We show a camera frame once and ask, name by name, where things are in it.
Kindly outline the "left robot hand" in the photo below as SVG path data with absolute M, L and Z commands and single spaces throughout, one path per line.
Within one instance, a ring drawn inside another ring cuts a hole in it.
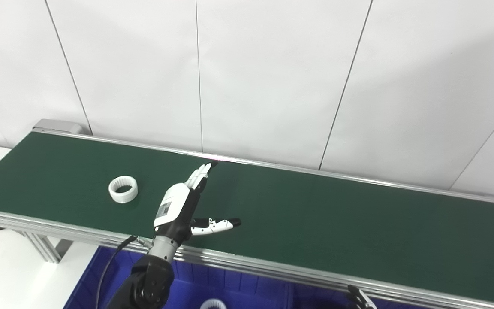
M 167 189 L 153 222 L 153 243 L 157 239 L 166 238 L 173 244 L 181 245 L 192 236 L 221 233 L 241 226 L 242 221 L 239 218 L 194 217 L 208 175 L 217 164 L 217 161 L 203 164 L 194 170 L 185 182 L 174 184 Z

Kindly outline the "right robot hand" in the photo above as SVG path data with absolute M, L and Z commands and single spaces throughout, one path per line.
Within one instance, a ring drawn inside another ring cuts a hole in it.
M 367 296 L 367 294 L 355 285 L 348 285 L 347 298 L 355 309 L 377 309 L 376 304 Z

